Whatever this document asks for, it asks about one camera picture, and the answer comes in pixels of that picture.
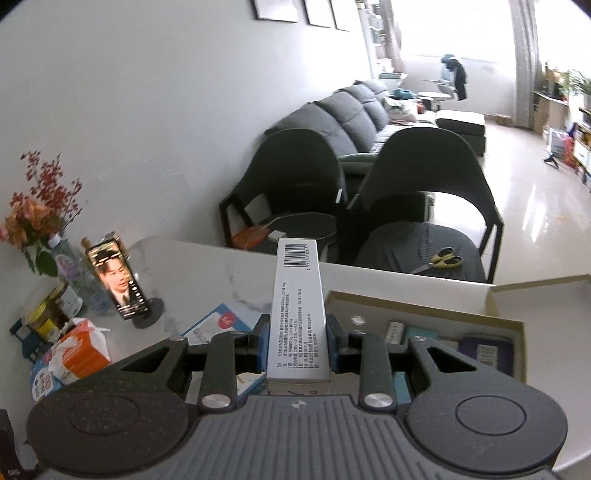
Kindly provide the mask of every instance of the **dark gray sofa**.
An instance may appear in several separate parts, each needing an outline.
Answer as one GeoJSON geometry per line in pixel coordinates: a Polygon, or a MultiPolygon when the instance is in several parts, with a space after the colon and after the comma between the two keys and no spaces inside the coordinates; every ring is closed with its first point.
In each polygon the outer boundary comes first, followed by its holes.
{"type": "Polygon", "coordinates": [[[380,98],[366,85],[359,84],[303,105],[265,133],[288,128],[314,130],[332,147],[346,174],[365,175],[374,154],[398,130],[388,125],[388,120],[380,98]]]}
{"type": "MultiPolygon", "coordinates": [[[[382,98],[390,94],[380,80],[358,80],[332,95],[303,105],[265,133],[288,128],[308,128],[322,135],[339,157],[345,174],[365,175],[386,140],[400,130],[390,125],[382,98]]],[[[422,99],[430,108],[429,99],[422,99]]],[[[484,117],[478,113],[427,111],[419,115],[422,125],[437,125],[463,137],[477,156],[484,155],[486,138],[484,117]]]]}

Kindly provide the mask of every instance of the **phone holder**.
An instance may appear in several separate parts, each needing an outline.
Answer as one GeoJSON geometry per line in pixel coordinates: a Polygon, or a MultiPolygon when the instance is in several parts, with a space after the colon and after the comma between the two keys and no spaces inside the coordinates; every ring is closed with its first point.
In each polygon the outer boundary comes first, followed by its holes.
{"type": "Polygon", "coordinates": [[[134,327],[139,329],[151,327],[154,323],[160,320],[160,317],[164,313],[164,302],[162,299],[159,299],[158,297],[152,297],[148,300],[148,302],[150,303],[150,310],[152,313],[150,315],[134,317],[132,319],[134,327]]]}

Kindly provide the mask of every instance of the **potted plant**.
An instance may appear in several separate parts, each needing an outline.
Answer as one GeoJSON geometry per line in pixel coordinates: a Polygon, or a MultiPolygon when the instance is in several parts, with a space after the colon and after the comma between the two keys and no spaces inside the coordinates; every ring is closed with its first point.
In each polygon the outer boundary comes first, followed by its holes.
{"type": "Polygon", "coordinates": [[[570,81],[572,91],[583,95],[585,110],[591,110],[591,78],[575,70],[571,74],[570,81]]]}
{"type": "Polygon", "coordinates": [[[34,186],[30,194],[12,196],[12,211],[0,225],[0,243],[18,248],[34,273],[56,277],[56,262],[47,242],[55,233],[63,232],[82,210],[76,201],[82,184],[80,179],[74,180],[71,187],[61,184],[59,179],[64,173],[60,156],[41,162],[40,153],[30,151],[21,156],[27,162],[27,181],[34,186]]]}

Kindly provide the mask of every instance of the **purple box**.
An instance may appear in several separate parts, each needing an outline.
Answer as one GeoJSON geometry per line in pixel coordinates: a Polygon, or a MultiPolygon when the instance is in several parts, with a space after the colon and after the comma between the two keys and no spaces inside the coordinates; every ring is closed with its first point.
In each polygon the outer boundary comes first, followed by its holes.
{"type": "Polygon", "coordinates": [[[496,368],[499,372],[513,376],[513,343],[508,340],[490,340],[487,338],[465,337],[458,348],[470,358],[496,368]]]}

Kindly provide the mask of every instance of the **smartphone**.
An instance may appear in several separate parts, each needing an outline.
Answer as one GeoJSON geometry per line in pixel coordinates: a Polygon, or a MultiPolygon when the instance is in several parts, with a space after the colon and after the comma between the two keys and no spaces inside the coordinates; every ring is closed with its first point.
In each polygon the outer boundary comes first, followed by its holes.
{"type": "Polygon", "coordinates": [[[116,241],[99,243],[86,254],[124,320],[152,313],[148,297],[139,287],[116,241]]]}

